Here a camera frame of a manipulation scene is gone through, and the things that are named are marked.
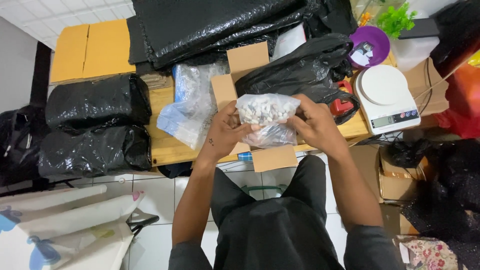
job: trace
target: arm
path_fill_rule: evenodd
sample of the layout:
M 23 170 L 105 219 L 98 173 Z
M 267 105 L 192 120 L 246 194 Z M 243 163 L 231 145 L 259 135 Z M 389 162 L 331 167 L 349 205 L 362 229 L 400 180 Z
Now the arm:
M 378 201 L 353 162 L 328 106 L 315 104 L 302 94 L 295 98 L 300 99 L 300 108 L 287 124 L 307 144 L 327 155 L 335 200 L 346 230 L 354 225 L 383 226 Z
M 242 124 L 234 112 L 236 101 L 219 111 L 212 120 L 206 141 L 198 154 L 192 175 L 173 216 L 172 244 L 187 241 L 201 243 L 210 211 L 213 177 L 217 162 L 230 154 L 237 142 L 260 129 Z

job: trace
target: red tape dispenser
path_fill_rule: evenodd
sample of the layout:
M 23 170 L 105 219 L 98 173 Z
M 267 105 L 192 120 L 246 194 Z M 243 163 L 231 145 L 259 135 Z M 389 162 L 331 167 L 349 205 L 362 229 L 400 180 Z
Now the red tape dispenser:
M 352 87 L 347 81 L 344 80 L 341 82 L 337 82 L 337 84 L 340 91 L 353 94 Z M 330 105 L 330 111 L 334 116 L 341 115 L 342 113 L 348 111 L 351 108 L 353 108 L 353 104 L 350 101 L 341 101 L 339 98 L 335 99 Z

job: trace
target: black pants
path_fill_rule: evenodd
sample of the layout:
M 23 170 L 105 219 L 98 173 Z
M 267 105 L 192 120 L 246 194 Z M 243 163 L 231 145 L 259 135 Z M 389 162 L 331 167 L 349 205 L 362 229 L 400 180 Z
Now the black pants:
M 299 199 L 317 212 L 325 222 L 327 217 L 325 211 L 326 178 L 323 160 L 313 155 L 304 157 L 282 197 Z M 213 220 L 218 228 L 231 211 L 255 201 L 253 197 L 232 182 L 221 169 L 215 170 L 210 207 Z

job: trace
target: black shirt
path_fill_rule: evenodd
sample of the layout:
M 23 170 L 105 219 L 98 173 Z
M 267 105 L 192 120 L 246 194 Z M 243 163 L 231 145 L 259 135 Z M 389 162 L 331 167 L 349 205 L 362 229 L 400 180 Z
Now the black shirt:
M 292 198 L 257 201 L 232 211 L 219 228 L 213 269 L 343 269 L 325 221 Z M 381 227 L 354 227 L 347 236 L 347 270 L 399 270 L 394 246 Z M 211 270 L 200 243 L 175 245 L 170 270 Z

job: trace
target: green chair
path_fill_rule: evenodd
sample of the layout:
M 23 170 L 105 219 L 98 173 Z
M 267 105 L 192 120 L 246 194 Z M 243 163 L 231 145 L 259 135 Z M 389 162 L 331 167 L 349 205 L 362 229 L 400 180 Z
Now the green chair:
M 288 186 L 286 184 L 279 184 L 278 186 L 276 186 L 276 185 L 258 185 L 258 186 L 246 186 L 246 185 L 244 185 L 243 187 L 241 187 L 241 189 L 243 190 L 243 192 L 247 193 L 248 195 L 250 195 L 250 192 L 252 190 L 276 189 L 277 193 L 282 195 L 285 192 L 285 190 L 287 189 L 287 187 Z

